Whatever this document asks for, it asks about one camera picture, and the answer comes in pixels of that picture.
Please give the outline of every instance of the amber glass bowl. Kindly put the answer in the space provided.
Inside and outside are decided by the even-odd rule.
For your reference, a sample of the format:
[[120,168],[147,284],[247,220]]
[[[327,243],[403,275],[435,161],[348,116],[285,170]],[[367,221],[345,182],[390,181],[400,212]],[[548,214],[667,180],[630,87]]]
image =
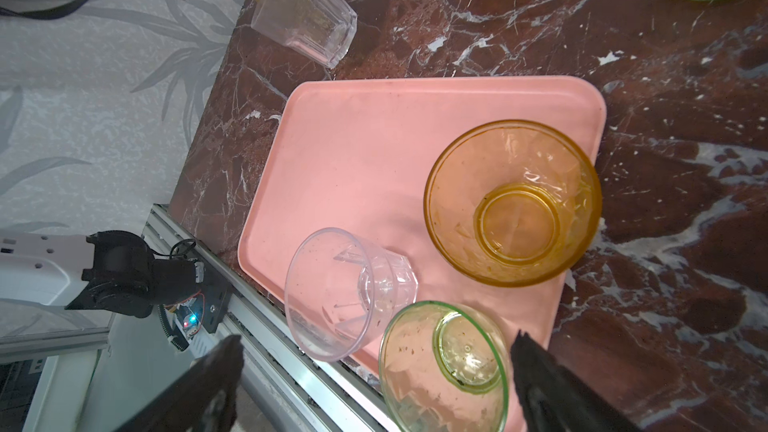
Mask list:
[[437,159],[424,217],[437,250],[484,284],[522,287],[575,264],[598,230],[598,174],[566,135],[501,120],[466,132]]

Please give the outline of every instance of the pink tray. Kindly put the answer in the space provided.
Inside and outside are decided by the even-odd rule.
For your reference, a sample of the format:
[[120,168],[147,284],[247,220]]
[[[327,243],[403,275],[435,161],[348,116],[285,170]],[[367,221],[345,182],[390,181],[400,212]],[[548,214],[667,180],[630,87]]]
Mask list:
[[[305,82],[283,112],[240,238],[245,273],[284,301],[293,253],[312,232],[340,227],[406,255],[418,300],[485,312],[508,345],[523,329],[552,335],[564,274],[526,288],[496,288],[457,272],[432,244],[423,214],[427,175],[467,130],[502,119],[542,122],[567,134],[594,162],[605,101],[568,76]],[[381,338],[352,358],[378,375]],[[523,428],[512,387],[505,430]]]

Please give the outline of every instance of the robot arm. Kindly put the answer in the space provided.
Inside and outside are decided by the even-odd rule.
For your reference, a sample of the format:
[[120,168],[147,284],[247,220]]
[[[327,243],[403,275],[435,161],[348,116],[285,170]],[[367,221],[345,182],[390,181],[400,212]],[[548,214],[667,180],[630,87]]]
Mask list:
[[103,309],[147,317],[159,304],[199,290],[202,270],[183,258],[156,258],[138,235],[39,235],[0,230],[0,299]]

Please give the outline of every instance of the red marble countertop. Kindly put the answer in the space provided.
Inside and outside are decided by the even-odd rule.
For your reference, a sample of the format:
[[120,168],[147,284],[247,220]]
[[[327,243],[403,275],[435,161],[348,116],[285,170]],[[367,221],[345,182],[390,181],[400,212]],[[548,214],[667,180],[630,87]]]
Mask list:
[[170,213],[234,270],[307,80],[568,74],[608,103],[550,351],[646,430],[768,430],[768,0],[347,0],[327,71],[238,20]]

